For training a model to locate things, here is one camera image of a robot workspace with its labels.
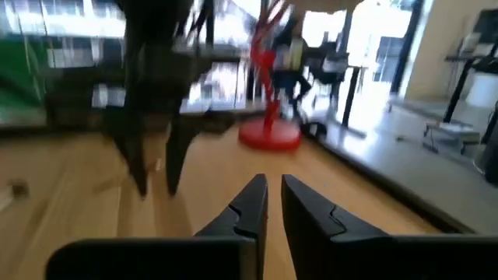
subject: wooden table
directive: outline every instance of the wooden table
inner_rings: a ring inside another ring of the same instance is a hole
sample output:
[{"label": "wooden table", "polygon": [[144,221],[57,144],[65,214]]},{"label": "wooden table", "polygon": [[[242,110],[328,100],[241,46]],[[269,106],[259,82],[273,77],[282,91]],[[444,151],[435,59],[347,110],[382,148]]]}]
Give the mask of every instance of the wooden table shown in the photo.
[{"label": "wooden table", "polygon": [[396,234],[435,233],[406,207],[337,159],[304,142],[294,154],[255,152],[222,138],[198,137],[180,188],[170,198],[162,159],[164,135],[148,137],[150,191],[139,198],[112,142],[102,136],[0,142],[0,182],[24,179],[30,196],[0,212],[0,279],[42,279],[62,245],[90,237],[191,236],[224,209],[256,174],[269,185],[266,279],[294,279],[283,229],[280,178],[293,174],[360,218]]}]

